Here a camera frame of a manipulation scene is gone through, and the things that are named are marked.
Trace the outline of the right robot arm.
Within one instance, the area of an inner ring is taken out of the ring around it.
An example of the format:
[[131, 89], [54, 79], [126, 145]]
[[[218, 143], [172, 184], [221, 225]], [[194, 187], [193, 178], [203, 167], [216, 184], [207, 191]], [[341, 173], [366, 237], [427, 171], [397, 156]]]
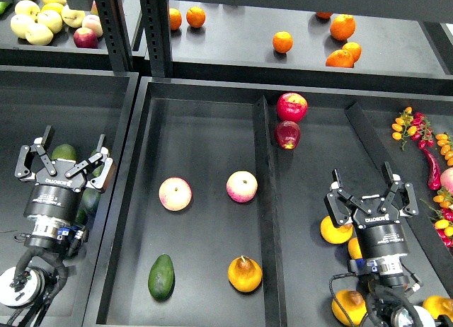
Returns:
[[413, 185], [402, 181], [388, 163], [383, 165], [383, 174], [384, 194], [355, 197], [344, 188], [338, 170], [333, 170], [333, 182], [324, 198], [334, 227], [351, 224], [362, 253], [361, 259], [348, 266], [365, 296], [366, 313], [361, 321], [374, 326], [451, 326], [452, 318], [446, 313], [434, 318], [409, 300], [423, 283], [401, 262], [409, 253], [401, 220], [416, 216], [418, 205]]

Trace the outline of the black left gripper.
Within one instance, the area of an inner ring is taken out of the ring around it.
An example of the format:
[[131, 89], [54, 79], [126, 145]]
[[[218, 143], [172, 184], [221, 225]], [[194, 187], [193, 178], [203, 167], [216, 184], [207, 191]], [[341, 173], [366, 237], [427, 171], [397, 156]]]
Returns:
[[[35, 186], [23, 216], [30, 220], [47, 217], [73, 224], [84, 190], [91, 188], [104, 193], [113, 177], [115, 162], [110, 156], [101, 153], [101, 149], [105, 147], [105, 135], [101, 134], [95, 154], [78, 163], [57, 159], [53, 164], [47, 149], [54, 134], [55, 130], [48, 125], [41, 137], [37, 137], [31, 145], [21, 147], [14, 176], [20, 181], [35, 180], [31, 166], [33, 159], [38, 156], [44, 168], [36, 174]], [[103, 160], [105, 165], [102, 174], [94, 178], [91, 173], [96, 162], [100, 160]]]

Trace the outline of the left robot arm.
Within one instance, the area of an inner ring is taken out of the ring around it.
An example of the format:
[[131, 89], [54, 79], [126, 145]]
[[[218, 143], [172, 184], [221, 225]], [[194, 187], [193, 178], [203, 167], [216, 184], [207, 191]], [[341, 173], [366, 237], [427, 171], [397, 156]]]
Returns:
[[86, 190], [104, 193], [115, 171], [104, 134], [94, 154], [77, 161], [47, 153], [54, 133], [48, 125], [18, 155], [14, 176], [34, 185], [24, 211], [34, 227], [29, 234], [14, 237], [26, 250], [1, 274], [1, 304], [13, 311], [5, 326], [41, 325], [67, 283], [70, 270], [65, 259], [79, 251], [87, 235], [82, 197]]

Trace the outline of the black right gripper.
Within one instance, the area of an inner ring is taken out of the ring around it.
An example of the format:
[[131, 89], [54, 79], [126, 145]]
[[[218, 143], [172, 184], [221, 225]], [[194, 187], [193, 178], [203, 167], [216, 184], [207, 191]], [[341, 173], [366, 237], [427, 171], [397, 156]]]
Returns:
[[388, 161], [382, 166], [387, 189], [381, 198], [370, 195], [357, 199], [344, 187], [338, 169], [333, 169], [333, 182], [324, 203], [333, 225], [353, 222], [364, 259], [405, 256], [409, 253], [400, 217], [418, 215], [413, 184], [395, 174]]

